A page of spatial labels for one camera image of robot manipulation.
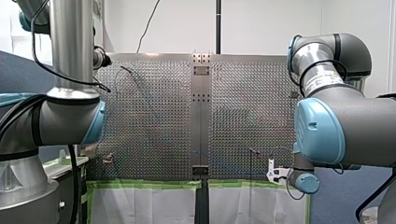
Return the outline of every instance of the vertical metal rail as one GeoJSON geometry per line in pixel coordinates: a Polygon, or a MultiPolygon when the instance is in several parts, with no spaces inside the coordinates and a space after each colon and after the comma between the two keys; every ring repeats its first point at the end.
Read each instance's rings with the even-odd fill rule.
{"type": "Polygon", "coordinates": [[[216,54],[221,54],[221,0],[216,0],[216,54]]]}
{"type": "Polygon", "coordinates": [[[192,157],[192,176],[202,181],[202,186],[196,191],[195,223],[209,223],[209,189],[208,157],[209,157],[209,122],[211,109],[211,63],[209,54],[194,54],[192,59],[191,80],[191,141],[192,153],[199,154],[199,158],[192,157]]]}
{"type": "MultiPolygon", "coordinates": [[[[92,0],[50,0],[50,5],[54,70],[80,81],[92,82],[92,0]]],[[[91,89],[63,78],[56,79],[56,87],[76,91],[91,89]]],[[[98,97],[98,94],[93,93],[92,98],[95,97],[98,97]]]]}

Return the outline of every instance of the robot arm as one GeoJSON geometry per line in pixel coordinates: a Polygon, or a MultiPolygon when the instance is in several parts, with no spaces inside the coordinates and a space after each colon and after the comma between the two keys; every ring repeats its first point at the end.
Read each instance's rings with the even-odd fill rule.
{"type": "Polygon", "coordinates": [[[302,37],[293,42],[289,70],[300,76],[306,98],[295,110],[290,183],[312,194],[319,187],[313,174],[315,166],[393,166],[396,102],[369,99],[361,93],[372,66],[362,41],[340,34],[302,37]]]}
{"type": "MultiPolygon", "coordinates": [[[[41,6],[47,0],[18,0],[20,6],[28,2],[41,6]]],[[[50,3],[53,72],[92,83],[92,1],[50,3]]],[[[31,14],[24,8],[25,15],[35,14],[35,7],[28,7],[31,14]]],[[[8,110],[0,120],[0,217],[5,218],[4,223],[58,222],[58,184],[48,181],[38,147],[96,142],[104,110],[105,104],[92,86],[61,78],[56,78],[47,95],[30,96],[8,110]],[[40,207],[46,212],[37,212],[40,207]]]]}

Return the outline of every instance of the metal frame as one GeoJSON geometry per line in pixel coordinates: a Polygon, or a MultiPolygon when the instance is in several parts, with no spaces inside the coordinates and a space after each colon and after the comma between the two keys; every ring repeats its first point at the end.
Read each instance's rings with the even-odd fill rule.
{"type": "MultiPolygon", "coordinates": [[[[213,116],[213,73],[216,72],[214,64],[217,63],[235,63],[235,64],[263,64],[276,63],[277,66],[285,63],[284,56],[251,56],[251,55],[211,55],[211,54],[133,54],[133,53],[113,53],[109,57],[116,64],[121,63],[142,63],[142,62],[185,62],[190,67],[190,139],[191,139],[191,160],[189,175],[185,175],[187,179],[208,179],[209,177],[221,178],[219,176],[210,175],[210,138],[213,116]]],[[[292,86],[276,86],[277,88],[292,89],[292,86]]],[[[290,93],[290,106],[293,107],[292,101],[296,92],[290,93]]],[[[290,136],[293,135],[292,127],[290,127],[290,136]]],[[[267,161],[254,161],[255,166],[266,166],[267,161]]],[[[226,176],[226,178],[249,178],[249,175],[226,176]]],[[[145,178],[151,180],[179,180],[171,176],[132,176],[132,178],[145,178]]],[[[256,179],[265,179],[265,175],[253,176],[256,179]]]]}

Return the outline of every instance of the green tape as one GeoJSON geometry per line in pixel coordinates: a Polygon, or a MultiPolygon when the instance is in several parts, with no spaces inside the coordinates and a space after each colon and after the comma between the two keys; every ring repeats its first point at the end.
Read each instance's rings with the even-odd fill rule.
{"type": "Polygon", "coordinates": [[[92,219],[93,191],[96,189],[200,189],[201,181],[99,180],[87,181],[88,223],[92,219]]]}
{"type": "Polygon", "coordinates": [[[305,212],[305,224],[311,222],[311,196],[306,195],[306,212],[305,212]]]}
{"type": "Polygon", "coordinates": [[[208,180],[209,187],[212,189],[229,189],[242,187],[256,187],[264,189],[283,189],[281,185],[277,185],[268,181],[250,181],[250,180],[208,180]]]}
{"type": "Polygon", "coordinates": [[[87,193],[81,195],[81,203],[85,203],[87,202],[88,198],[87,198],[87,193]]]}
{"type": "MultiPolygon", "coordinates": [[[[285,189],[283,185],[277,185],[269,181],[253,181],[244,179],[232,179],[232,180],[218,180],[211,179],[207,181],[211,189],[239,189],[242,187],[255,187],[264,189],[285,189]]],[[[310,224],[311,217],[311,196],[306,195],[306,212],[305,212],[305,224],[310,224]]]]}
{"type": "Polygon", "coordinates": [[[93,188],[89,188],[87,184],[87,199],[88,199],[88,205],[87,205],[87,212],[88,212],[88,217],[87,217],[87,223],[91,224],[91,215],[92,215],[92,198],[93,198],[93,188]]]}

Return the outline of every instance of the metal bracket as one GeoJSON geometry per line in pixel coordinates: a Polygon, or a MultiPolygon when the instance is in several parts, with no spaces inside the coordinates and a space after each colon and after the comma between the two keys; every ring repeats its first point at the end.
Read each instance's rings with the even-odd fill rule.
{"type": "Polygon", "coordinates": [[[209,167],[207,165],[193,165],[192,166],[193,175],[208,175],[209,167]]]}
{"type": "Polygon", "coordinates": [[[209,76],[209,66],[194,66],[196,76],[209,76]]]}

